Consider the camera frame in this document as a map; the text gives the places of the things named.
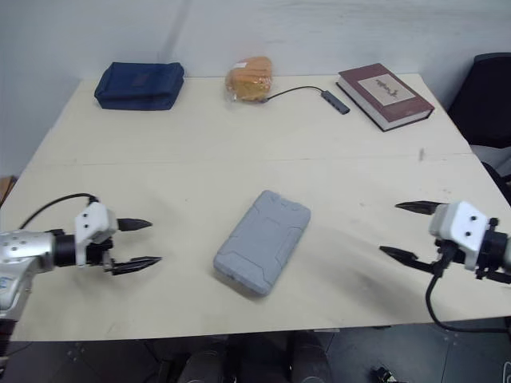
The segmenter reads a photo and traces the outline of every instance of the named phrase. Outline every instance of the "rugged phone case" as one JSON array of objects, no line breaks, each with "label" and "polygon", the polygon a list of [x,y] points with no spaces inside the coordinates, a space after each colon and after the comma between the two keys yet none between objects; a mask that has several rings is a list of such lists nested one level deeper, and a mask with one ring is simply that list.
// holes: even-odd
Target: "rugged phone case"
[{"label": "rugged phone case", "polygon": [[266,295],[310,218],[306,207],[263,191],[218,250],[213,265],[257,294]]}]

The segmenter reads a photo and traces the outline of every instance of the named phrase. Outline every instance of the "red book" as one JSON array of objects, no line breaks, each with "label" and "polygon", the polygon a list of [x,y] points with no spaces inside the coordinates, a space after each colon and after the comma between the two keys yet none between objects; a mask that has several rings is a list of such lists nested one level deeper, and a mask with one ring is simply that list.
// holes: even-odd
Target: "red book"
[{"label": "red book", "polygon": [[337,86],[384,132],[425,120],[434,111],[382,64],[339,72]]}]

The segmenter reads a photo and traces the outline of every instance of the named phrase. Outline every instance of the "white table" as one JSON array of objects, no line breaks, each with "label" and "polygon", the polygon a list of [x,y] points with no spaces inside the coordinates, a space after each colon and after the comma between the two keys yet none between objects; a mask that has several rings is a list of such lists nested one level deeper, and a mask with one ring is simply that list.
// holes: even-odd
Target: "white table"
[{"label": "white table", "polygon": [[[470,201],[511,232],[511,209],[419,75],[402,79],[434,103],[429,120],[382,133],[335,86],[335,76],[277,77],[274,92],[314,90],[265,105],[230,105],[222,78],[186,79],[170,111],[102,110],[82,82],[2,208],[15,228],[45,202],[91,192],[119,217],[150,229],[114,236],[113,256],[163,257],[113,277],[100,267],[57,269],[34,281],[16,340],[175,337],[267,330],[431,322],[430,275],[388,258],[379,245],[435,258],[430,217],[394,207]],[[312,210],[275,289],[248,298],[214,274],[212,259],[264,189]],[[61,203],[30,229],[63,227],[85,201]],[[444,320],[509,314],[511,290],[453,265],[434,292]]]}]

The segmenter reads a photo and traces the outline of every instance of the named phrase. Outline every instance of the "plastic bag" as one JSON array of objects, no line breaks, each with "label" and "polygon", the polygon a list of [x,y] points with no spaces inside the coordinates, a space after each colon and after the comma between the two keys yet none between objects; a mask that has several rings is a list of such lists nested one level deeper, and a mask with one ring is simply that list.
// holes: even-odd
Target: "plastic bag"
[{"label": "plastic bag", "polygon": [[232,101],[262,101],[271,88],[271,61],[268,57],[246,58],[234,64],[225,77]]}]

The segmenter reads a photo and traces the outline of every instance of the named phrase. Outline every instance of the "navy blue pouch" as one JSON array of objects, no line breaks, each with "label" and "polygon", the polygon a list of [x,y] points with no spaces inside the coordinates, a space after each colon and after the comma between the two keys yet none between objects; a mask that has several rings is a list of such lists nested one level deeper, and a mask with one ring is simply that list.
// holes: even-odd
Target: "navy blue pouch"
[{"label": "navy blue pouch", "polygon": [[113,62],[103,73],[94,96],[103,109],[166,110],[174,105],[183,76],[179,62]]}]

